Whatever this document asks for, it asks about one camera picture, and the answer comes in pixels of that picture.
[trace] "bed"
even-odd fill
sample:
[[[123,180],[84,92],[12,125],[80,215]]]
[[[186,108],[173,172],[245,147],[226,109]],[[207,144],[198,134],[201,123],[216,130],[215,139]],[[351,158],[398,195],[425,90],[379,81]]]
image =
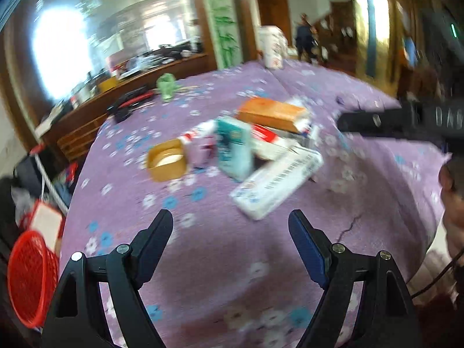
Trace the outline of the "bed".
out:
[[[168,348],[296,345],[322,290],[310,281],[289,235],[293,209],[354,252],[390,251],[406,281],[415,274],[443,213],[437,174],[446,158],[431,144],[342,136],[335,127],[340,111],[394,106],[395,100],[343,73],[298,61],[276,71],[250,62],[180,83],[200,87],[101,127],[71,202],[61,271],[75,251],[108,253],[169,209],[172,236],[141,289]],[[261,221],[247,219],[229,197],[237,184],[215,160],[179,180],[150,179],[144,158],[151,146],[233,114],[251,95],[283,102],[298,97],[322,129],[317,146],[324,166],[280,207]],[[353,291],[339,342],[350,336],[360,291]],[[113,339],[124,347],[103,286],[102,299]]]

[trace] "black cable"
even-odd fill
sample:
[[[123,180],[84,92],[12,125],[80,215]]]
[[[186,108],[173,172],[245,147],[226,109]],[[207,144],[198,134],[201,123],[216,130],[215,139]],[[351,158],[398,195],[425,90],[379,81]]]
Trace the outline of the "black cable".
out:
[[[459,254],[457,254],[453,260],[451,260],[451,262],[443,269],[443,271],[440,272],[440,274],[433,279],[433,281],[428,284],[425,288],[423,288],[423,290],[419,290],[419,292],[416,292],[414,293],[411,298],[416,298],[416,297],[419,297],[421,294],[424,294],[426,291],[428,291],[432,286],[434,286],[438,280],[440,280],[443,275],[448,272],[448,270],[451,268],[451,267],[454,267],[456,265],[456,263],[458,262],[458,260],[461,258],[461,256],[464,255],[464,248],[459,252]]]

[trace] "person standing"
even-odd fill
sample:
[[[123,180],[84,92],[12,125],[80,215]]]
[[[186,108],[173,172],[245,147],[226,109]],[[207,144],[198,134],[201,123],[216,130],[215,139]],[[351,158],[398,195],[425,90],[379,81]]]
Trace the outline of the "person standing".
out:
[[[301,55],[303,51],[306,51],[308,57],[313,58],[312,48],[314,47],[314,37],[312,33],[312,27],[308,22],[308,16],[301,14],[301,22],[296,28],[296,49],[298,51],[298,60],[301,61]]]

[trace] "doorway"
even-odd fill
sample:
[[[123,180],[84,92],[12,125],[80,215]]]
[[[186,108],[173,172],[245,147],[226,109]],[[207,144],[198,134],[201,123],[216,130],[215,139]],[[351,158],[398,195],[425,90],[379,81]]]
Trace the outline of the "doorway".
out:
[[[292,43],[288,0],[258,0],[261,26],[277,26]]]

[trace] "red plastic basket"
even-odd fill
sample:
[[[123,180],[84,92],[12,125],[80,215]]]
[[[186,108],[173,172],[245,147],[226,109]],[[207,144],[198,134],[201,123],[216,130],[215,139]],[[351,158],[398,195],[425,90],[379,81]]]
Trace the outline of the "red plastic basket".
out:
[[[58,258],[33,230],[21,234],[8,261],[8,292],[19,320],[42,327],[58,281]]]

